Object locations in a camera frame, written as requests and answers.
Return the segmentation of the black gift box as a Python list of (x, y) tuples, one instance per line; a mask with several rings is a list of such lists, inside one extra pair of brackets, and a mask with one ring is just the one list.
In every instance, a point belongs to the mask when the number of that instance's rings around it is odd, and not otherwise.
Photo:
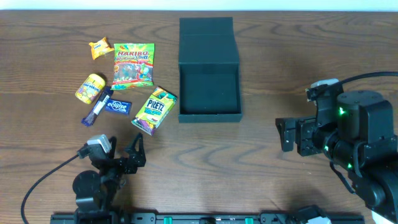
[(180, 123), (238, 123), (240, 61), (230, 17), (180, 19)]

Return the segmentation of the yellow green Pretz box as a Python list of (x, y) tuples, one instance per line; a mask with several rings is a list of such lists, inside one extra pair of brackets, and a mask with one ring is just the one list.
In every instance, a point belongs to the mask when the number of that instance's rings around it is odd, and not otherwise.
[(131, 123), (153, 136), (177, 100), (174, 94), (157, 86)]

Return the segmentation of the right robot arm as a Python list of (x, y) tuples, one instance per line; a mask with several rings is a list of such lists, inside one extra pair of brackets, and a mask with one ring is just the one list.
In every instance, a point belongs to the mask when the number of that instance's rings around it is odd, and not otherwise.
[(304, 118), (277, 118), (281, 148), (301, 156), (323, 153), (330, 167), (341, 166), (339, 179), (367, 208), (397, 223), (397, 135), (389, 101), (375, 91), (343, 91), (338, 87), (318, 94), (317, 113)]

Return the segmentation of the green Haribo gummy bag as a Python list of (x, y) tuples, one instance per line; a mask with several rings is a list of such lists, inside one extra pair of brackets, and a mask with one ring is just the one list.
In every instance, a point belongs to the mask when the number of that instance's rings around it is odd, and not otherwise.
[(152, 86), (155, 44), (114, 44), (112, 90)]

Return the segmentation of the yellow Mentos gum bottle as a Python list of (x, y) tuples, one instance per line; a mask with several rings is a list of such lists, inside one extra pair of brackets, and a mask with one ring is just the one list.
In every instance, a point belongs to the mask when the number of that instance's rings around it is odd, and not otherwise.
[(75, 96), (86, 104), (91, 104), (99, 93), (101, 93), (106, 82), (101, 76), (92, 73), (88, 78), (81, 84), (79, 89), (76, 91)]

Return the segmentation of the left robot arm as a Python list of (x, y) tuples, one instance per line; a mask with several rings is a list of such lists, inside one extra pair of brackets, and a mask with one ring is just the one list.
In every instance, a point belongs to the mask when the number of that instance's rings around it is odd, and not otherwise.
[(127, 157), (115, 157), (115, 137), (93, 136), (78, 150), (80, 159), (88, 157), (97, 171), (86, 170), (75, 177), (72, 188), (76, 195), (75, 223), (129, 223), (130, 218), (112, 207), (117, 192), (124, 185), (124, 175), (135, 174), (146, 164), (143, 136), (137, 134), (126, 146)]

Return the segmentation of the small orange candy packet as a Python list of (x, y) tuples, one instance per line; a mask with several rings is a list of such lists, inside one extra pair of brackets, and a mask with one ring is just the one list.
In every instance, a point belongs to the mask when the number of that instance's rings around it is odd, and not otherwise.
[(114, 48), (110, 46), (106, 37), (103, 37), (97, 42), (90, 42), (88, 45), (91, 47), (91, 56), (93, 60), (114, 51)]

